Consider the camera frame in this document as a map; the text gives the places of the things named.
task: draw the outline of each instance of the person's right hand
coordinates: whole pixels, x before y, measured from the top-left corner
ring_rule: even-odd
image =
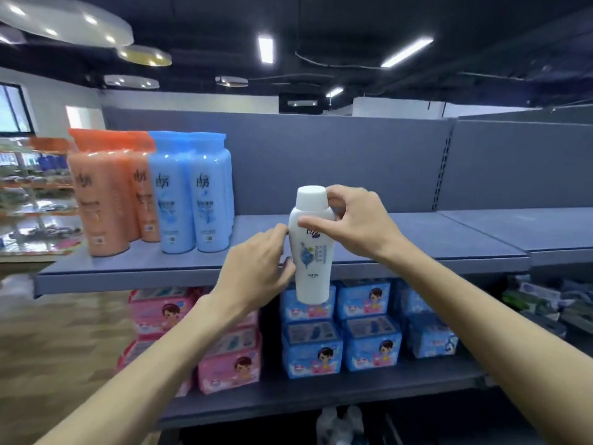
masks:
[[[300,227],[327,234],[351,253],[379,262],[410,245],[375,192],[346,186],[326,190],[330,206],[337,210],[336,221],[303,216]]]

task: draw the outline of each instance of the fluorescent light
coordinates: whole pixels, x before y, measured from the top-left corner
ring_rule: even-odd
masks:
[[[14,12],[17,15],[20,15],[22,17],[25,17],[27,14],[25,14],[25,11],[23,11],[20,7],[18,7],[17,5],[8,5],[8,8]]]
[[[260,46],[260,55],[264,64],[274,64],[274,39],[268,36],[257,38]]]
[[[344,91],[344,87],[333,88],[332,90],[329,91],[328,94],[326,94],[326,97],[331,98],[333,96],[341,94],[343,91]]]
[[[89,22],[90,24],[92,24],[92,25],[96,25],[96,24],[97,24],[97,20],[96,20],[96,19],[95,19],[95,18],[94,18],[92,15],[85,14],[85,15],[84,15],[84,19],[85,19],[87,22]]]
[[[405,58],[410,57],[414,53],[417,53],[418,51],[426,47],[426,45],[431,44],[433,40],[434,39],[432,37],[420,37],[414,43],[408,45],[403,50],[398,51],[396,54],[394,54],[385,62],[383,62],[383,64],[381,64],[381,67],[393,67],[395,64],[403,61]]]

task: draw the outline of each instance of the orange bottle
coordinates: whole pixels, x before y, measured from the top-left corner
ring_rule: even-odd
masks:
[[[68,155],[74,194],[91,256],[113,256],[129,249],[122,224],[122,200],[111,178],[112,160],[92,136],[71,130],[78,149]]]
[[[131,165],[130,140],[125,131],[89,130],[97,138],[99,146],[111,157],[111,177],[116,182],[116,190],[122,199],[122,224],[128,241],[140,239],[140,226],[134,209],[132,183],[128,177]]]
[[[129,175],[132,181],[132,194],[140,222],[142,240],[159,242],[161,237],[158,230],[157,208],[154,204],[150,169],[148,168],[148,155],[155,150],[154,141],[146,131],[128,131],[128,135],[134,150],[129,154],[132,164]]]

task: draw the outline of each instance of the black ceiling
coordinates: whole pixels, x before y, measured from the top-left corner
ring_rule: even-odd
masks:
[[[365,94],[524,106],[593,98],[593,0],[84,1],[128,21],[135,43],[171,53],[173,66],[29,35],[27,45],[0,46],[0,66],[93,87],[103,74],[137,74],[173,92],[323,95],[343,85],[334,106]],[[259,60],[261,32],[275,38],[273,66]],[[390,70],[295,55],[375,67],[422,35],[433,44]],[[249,87],[216,86],[220,74]]]

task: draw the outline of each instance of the wooden floor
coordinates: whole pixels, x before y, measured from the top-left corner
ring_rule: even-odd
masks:
[[[129,292],[0,298],[0,444],[29,445],[113,375]]]

